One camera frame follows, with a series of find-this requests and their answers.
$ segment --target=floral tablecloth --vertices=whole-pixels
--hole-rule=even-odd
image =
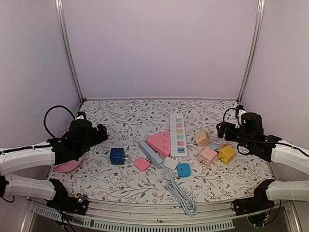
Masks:
[[[235,101],[201,100],[121,100],[87,101],[81,111],[94,126],[107,127],[109,139],[90,149],[80,166],[70,173],[51,171],[49,177],[59,179],[71,194],[87,194],[90,199],[122,203],[169,204],[176,203],[165,189],[164,170],[153,165],[140,172],[133,162],[146,157],[137,141],[169,130],[169,114],[178,108],[184,115],[188,160],[192,175],[177,182],[196,202],[213,202],[251,196],[253,189],[263,180],[272,178],[266,162],[255,156],[236,154],[227,165],[216,159],[210,167],[197,161],[198,147],[194,135],[205,130],[220,148],[236,144],[218,139],[216,124],[222,121],[227,108]],[[112,147],[123,147],[128,156],[125,165],[112,165],[109,159]]]

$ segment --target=gray cable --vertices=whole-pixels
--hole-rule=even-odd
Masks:
[[[184,192],[184,190],[175,182],[174,177],[171,172],[166,169],[166,167],[161,164],[161,167],[166,171],[169,179],[167,179],[166,189],[175,195],[178,199],[179,203],[182,205],[183,211],[190,217],[195,216],[198,211],[198,205],[195,201],[193,201],[192,197]]]

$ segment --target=power strip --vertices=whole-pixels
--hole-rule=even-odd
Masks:
[[[183,114],[169,115],[170,156],[174,159],[186,159],[187,143],[185,141]]]

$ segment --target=pink square plug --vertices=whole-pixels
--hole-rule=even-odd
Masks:
[[[134,166],[141,172],[145,172],[149,168],[150,163],[143,157],[139,157],[134,161]]]
[[[210,147],[206,147],[204,150],[202,150],[197,159],[200,161],[202,164],[209,166],[214,158],[216,158],[217,152],[212,150]]]

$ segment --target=pink bowl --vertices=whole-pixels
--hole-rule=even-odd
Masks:
[[[53,169],[56,172],[59,172],[59,173],[68,173],[68,172],[74,170],[82,162],[82,159],[83,159],[83,156],[80,157],[78,159],[78,161],[71,160],[69,162],[66,162],[66,163],[63,163],[63,164],[60,164],[60,165],[56,165],[55,167],[53,167]]]

